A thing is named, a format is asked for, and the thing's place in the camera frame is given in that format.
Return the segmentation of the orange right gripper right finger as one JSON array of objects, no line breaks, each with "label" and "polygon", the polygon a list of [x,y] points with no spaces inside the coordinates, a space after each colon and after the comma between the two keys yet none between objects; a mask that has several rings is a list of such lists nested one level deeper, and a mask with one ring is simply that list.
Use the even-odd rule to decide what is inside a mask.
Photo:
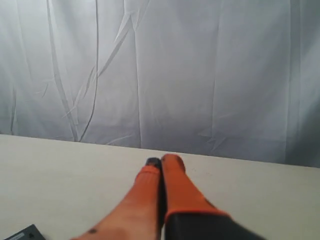
[{"label": "orange right gripper right finger", "polygon": [[253,233],[213,206],[186,174],[175,154],[161,159],[166,191],[166,240],[251,240]]}]

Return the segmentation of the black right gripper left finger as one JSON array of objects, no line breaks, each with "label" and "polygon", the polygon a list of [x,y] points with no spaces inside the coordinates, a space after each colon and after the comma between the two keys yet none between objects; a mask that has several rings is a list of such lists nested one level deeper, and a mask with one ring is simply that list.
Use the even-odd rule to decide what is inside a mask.
[{"label": "black right gripper left finger", "polygon": [[100,222],[76,240],[160,240],[165,218],[162,163],[151,157],[130,190]]}]

